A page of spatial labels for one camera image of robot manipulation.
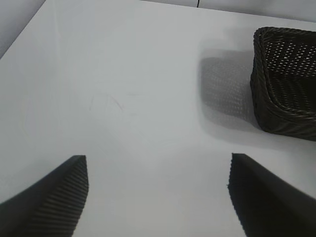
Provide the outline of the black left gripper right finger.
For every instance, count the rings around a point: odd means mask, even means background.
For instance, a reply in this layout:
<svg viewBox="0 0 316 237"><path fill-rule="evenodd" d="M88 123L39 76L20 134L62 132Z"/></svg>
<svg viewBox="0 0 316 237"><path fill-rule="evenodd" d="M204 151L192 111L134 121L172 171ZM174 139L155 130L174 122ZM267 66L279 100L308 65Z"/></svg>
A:
<svg viewBox="0 0 316 237"><path fill-rule="evenodd" d="M232 154L228 191L246 236L316 235L316 200L246 154Z"/></svg>

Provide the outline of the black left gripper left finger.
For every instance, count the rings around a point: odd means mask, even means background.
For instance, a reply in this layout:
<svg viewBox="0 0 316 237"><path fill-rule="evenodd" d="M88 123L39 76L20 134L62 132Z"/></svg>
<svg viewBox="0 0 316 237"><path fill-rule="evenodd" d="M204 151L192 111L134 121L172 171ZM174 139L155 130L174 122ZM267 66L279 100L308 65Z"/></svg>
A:
<svg viewBox="0 0 316 237"><path fill-rule="evenodd" d="M85 155L67 159L0 205L2 237L71 237L88 196Z"/></svg>

